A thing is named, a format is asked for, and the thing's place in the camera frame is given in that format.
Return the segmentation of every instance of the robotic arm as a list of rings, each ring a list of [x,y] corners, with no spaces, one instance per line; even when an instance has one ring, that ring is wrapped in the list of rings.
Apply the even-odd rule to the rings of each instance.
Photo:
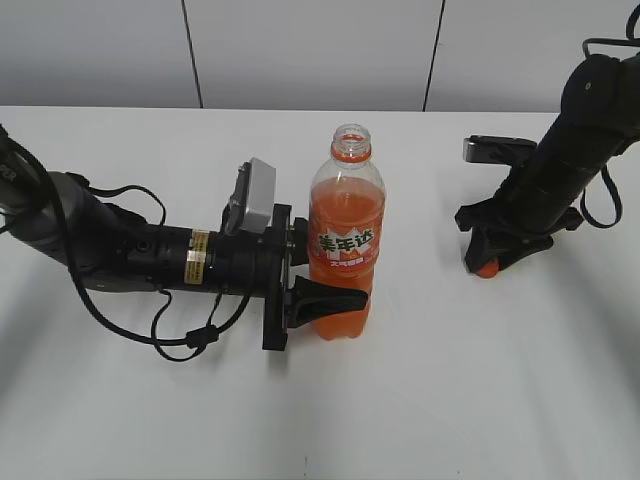
[[[553,246],[551,234],[577,229],[583,216],[599,228],[611,227],[622,217],[622,203],[606,164],[640,140],[640,56],[620,61],[591,55],[588,45],[640,46],[633,37],[639,15],[640,6],[627,23],[627,40],[585,41],[587,59],[569,78],[561,113],[538,145],[500,137],[465,140],[468,162],[511,167],[492,198],[463,206],[455,216],[460,230],[472,231],[465,256],[470,272],[489,278],[547,250]],[[609,225],[589,214],[584,194],[582,215],[571,207],[600,172],[616,207],[616,220]]]
[[[140,215],[97,197],[128,190],[152,196],[163,209],[151,225]],[[361,310],[367,294],[296,277],[289,286],[289,267],[308,263],[307,221],[290,223],[291,206],[273,203],[275,169],[252,159],[239,169],[235,191],[223,212],[219,232],[164,225],[166,211],[149,190],[129,185],[117,190],[92,188],[82,176],[48,172],[0,127],[0,208],[5,226],[16,239],[66,265],[89,312],[114,333],[153,345],[165,358],[184,361],[199,355],[242,315],[250,297],[263,297],[265,350],[284,350],[287,329],[316,318]],[[87,289],[103,292],[153,292],[168,297],[152,323],[149,337],[129,332],[105,318]],[[169,290],[242,295],[238,310],[224,324],[212,324],[184,338],[159,339],[160,315],[171,302]],[[186,358],[163,347],[185,345]]]

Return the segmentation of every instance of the bottle neck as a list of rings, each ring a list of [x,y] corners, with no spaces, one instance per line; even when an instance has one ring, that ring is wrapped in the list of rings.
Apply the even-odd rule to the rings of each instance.
[[[367,165],[369,165],[369,160],[361,160],[359,162],[345,162],[343,160],[341,160],[340,158],[336,157],[333,154],[333,151],[331,152],[331,159],[333,160],[333,163],[335,163],[336,167],[338,167],[340,170],[360,170],[361,168],[366,167]]]
[[[371,157],[369,131],[357,124],[339,127],[331,142],[331,156],[340,164],[365,163]]]

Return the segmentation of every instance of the white tabletop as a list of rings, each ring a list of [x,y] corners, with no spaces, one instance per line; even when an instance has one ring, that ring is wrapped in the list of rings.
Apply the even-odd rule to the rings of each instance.
[[[507,173],[463,163],[463,137],[538,140],[553,117],[0,108],[48,169],[144,184],[170,225],[216,229],[252,156],[277,168],[276,200],[306,215],[346,122],[371,131],[388,191],[364,334],[325,342],[301,328],[286,354],[260,349],[252,300],[204,355],[169,363],[100,327],[65,268],[2,236],[0,478],[638,478],[640,148],[611,162],[626,207],[616,228],[561,233],[490,281],[461,261],[469,235],[453,215]],[[159,217],[143,195],[118,202]],[[589,204],[611,217],[599,182]],[[93,297],[145,334],[164,301]],[[160,333],[201,325],[212,301],[178,293]]]

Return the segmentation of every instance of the bottle cap opening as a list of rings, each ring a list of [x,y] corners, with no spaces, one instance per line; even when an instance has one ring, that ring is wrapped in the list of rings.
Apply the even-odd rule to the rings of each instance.
[[[350,123],[338,127],[331,143],[331,155],[347,163],[359,163],[371,157],[371,135],[362,125]]]

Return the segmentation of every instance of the mirinda bottle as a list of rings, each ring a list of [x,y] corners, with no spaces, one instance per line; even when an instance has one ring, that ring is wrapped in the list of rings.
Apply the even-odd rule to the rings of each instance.
[[[309,268],[316,282],[356,288],[371,295],[373,268],[380,252],[385,188],[371,163],[366,128],[343,125],[336,130],[329,160],[316,173],[309,211]],[[330,315],[313,322],[326,340],[355,338],[369,315],[364,310]]]

